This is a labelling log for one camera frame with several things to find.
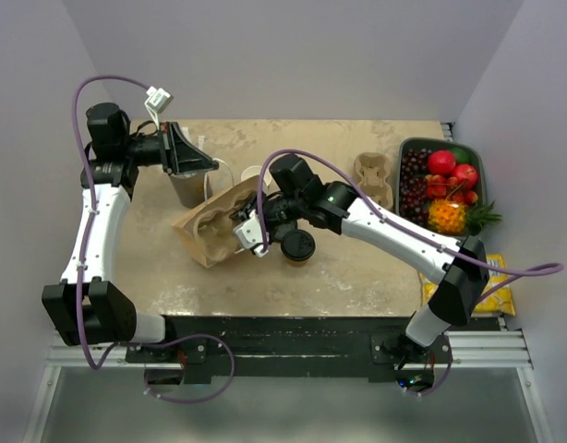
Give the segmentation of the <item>brown paper coffee cup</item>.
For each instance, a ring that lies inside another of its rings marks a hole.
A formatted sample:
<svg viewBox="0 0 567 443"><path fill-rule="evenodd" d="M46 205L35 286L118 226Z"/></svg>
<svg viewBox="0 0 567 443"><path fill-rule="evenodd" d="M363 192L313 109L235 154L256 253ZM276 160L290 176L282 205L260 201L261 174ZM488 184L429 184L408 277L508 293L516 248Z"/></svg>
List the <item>brown paper coffee cup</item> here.
<svg viewBox="0 0 567 443"><path fill-rule="evenodd" d="M242 182L254 178L257 179L260 176L262 167L260 165L251 165L248 166L240 175L240 179ZM262 185L262 192L264 194L268 194L271 185L271 174L269 171L266 171L263 175L263 185Z"/></svg>

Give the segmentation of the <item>brown paper bag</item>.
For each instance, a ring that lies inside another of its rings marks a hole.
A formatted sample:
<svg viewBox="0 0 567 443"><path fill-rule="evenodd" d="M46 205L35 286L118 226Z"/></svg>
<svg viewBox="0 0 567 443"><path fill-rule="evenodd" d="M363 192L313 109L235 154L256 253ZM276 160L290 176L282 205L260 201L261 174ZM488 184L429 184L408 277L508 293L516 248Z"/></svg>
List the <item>brown paper bag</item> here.
<svg viewBox="0 0 567 443"><path fill-rule="evenodd" d="M234 255L240 244L234 235L239 224L231 218L257 192L257 175L232 186L189 210L172 223L187 254L204 268Z"/></svg>

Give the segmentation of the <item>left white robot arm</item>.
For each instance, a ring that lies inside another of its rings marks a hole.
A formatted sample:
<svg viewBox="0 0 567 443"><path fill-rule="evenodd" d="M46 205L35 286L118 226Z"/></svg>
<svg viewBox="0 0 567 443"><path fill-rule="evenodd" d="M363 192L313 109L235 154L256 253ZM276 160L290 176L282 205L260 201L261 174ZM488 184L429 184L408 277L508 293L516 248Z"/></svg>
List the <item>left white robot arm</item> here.
<svg viewBox="0 0 567 443"><path fill-rule="evenodd" d="M139 168L159 165L169 175L206 173L218 163L182 134L178 123L162 122L145 135L131 132L127 114L112 102L86 112L94 156L80 176L82 213L77 239L59 283L42 290L42 304L64 343L147 343L159 362L173 360L179 339L160 315L138 312L114 285L114 258L123 219L132 201Z"/></svg>

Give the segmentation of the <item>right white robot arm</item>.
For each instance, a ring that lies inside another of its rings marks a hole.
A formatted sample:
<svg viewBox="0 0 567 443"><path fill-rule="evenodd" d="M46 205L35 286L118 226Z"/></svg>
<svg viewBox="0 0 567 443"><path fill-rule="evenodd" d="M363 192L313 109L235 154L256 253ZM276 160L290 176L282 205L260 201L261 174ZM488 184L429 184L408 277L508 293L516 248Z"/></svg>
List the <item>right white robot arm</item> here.
<svg viewBox="0 0 567 443"><path fill-rule="evenodd" d="M421 362L447 329L466 325L488 281L485 247L475 237L458 240L433 233L377 205L343 175L323 183L306 162L308 153L281 150L263 165L279 187L269 199L259 191L235 216L239 244L263 257L276 233L296 231L296 221L360 240L423 273L438 288L410 318L397 347L402 357Z"/></svg>

